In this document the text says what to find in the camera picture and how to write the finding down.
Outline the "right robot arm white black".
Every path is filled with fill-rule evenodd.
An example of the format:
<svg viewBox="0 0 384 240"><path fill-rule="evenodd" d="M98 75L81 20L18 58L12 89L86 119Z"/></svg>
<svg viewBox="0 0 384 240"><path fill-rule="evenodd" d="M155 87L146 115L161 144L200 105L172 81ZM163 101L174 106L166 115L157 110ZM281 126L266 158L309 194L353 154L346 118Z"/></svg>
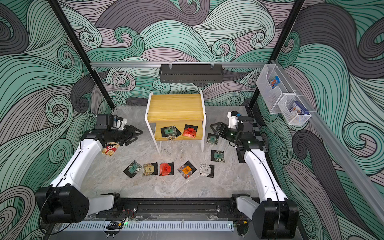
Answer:
<svg viewBox="0 0 384 240"><path fill-rule="evenodd" d="M218 122L213 133L235 145L249 167L259 193L259 201L248 196L236 197L236 208L253 223L259 239L293 239L299 220L299 208L289 200L277 183L266 159L263 146L254 136L252 126L238 123L235 128Z"/></svg>

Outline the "red tea bag top shelf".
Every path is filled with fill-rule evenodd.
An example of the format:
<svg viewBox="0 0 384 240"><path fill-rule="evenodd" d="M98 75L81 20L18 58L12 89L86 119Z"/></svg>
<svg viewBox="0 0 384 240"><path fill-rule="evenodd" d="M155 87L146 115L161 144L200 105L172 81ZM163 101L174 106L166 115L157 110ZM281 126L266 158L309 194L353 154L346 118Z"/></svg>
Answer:
<svg viewBox="0 0 384 240"><path fill-rule="evenodd" d="M159 176L173 176L173 175L174 175L174 163L160 164Z"/></svg>

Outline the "red tea bag shelf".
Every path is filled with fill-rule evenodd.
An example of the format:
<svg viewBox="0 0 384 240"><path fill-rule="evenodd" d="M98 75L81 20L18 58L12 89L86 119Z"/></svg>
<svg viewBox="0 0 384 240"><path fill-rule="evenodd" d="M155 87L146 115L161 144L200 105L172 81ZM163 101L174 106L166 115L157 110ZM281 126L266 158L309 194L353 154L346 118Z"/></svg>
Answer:
<svg viewBox="0 0 384 240"><path fill-rule="evenodd" d="M197 135L198 126L185 125L183 136L187 138L195 138Z"/></svg>
<svg viewBox="0 0 384 240"><path fill-rule="evenodd" d="M173 175L174 175L174 163L160 164L159 176L173 176Z"/></svg>

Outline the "yellow tea bag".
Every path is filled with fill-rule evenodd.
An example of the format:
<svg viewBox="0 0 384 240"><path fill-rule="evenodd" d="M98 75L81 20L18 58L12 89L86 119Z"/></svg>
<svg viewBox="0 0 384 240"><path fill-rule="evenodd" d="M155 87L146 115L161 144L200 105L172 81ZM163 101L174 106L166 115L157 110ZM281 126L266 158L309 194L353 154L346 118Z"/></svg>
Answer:
<svg viewBox="0 0 384 240"><path fill-rule="evenodd" d="M155 176L158 174L158 163L149 163L143 165L143 176Z"/></svg>

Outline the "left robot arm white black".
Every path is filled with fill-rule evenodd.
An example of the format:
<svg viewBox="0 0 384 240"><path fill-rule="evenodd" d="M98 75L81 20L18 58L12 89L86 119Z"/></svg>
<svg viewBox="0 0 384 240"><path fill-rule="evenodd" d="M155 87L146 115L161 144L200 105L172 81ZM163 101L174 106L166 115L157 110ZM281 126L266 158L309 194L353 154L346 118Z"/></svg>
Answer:
<svg viewBox="0 0 384 240"><path fill-rule="evenodd" d="M48 187L35 194L40 217L45 224L79 223L86 217L103 211L122 211L120 195L104 194L86 197L81 191L82 182L96 156L109 143L121 147L136 141L143 131L134 126L122 130L91 130L80 138L74 155Z"/></svg>

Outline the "jasmine tea bag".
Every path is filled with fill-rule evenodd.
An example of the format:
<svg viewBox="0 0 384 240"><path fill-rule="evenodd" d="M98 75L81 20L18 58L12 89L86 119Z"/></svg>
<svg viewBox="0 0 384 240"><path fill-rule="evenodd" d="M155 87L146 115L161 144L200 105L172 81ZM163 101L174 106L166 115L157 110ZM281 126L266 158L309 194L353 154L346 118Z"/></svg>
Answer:
<svg viewBox="0 0 384 240"><path fill-rule="evenodd" d="M217 145L219 141L219 136L209 133L206 139L206 143L210 145Z"/></svg>
<svg viewBox="0 0 384 240"><path fill-rule="evenodd" d="M224 151L211 150L211 161L224 163L225 162L225 152Z"/></svg>

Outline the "jasmine tea bag front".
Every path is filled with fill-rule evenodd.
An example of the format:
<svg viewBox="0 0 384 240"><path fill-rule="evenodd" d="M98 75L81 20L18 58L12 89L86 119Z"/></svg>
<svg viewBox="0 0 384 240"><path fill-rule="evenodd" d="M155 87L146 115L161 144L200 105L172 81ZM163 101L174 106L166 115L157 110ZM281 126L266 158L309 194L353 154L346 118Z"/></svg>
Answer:
<svg viewBox="0 0 384 240"><path fill-rule="evenodd" d="M219 141L219 136L209 133L206 139L206 143L210 145L217 145Z"/></svg>

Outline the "orange floral tea bag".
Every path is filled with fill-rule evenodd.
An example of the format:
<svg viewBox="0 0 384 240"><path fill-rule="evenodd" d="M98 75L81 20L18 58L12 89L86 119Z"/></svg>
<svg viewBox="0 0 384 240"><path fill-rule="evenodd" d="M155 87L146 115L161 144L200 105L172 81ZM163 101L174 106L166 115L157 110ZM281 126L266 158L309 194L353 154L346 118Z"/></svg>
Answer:
<svg viewBox="0 0 384 240"><path fill-rule="evenodd" d="M190 161L187 161L181 167L178 168L179 173L183 175L183 178L185 180L187 180L196 170L197 169Z"/></svg>

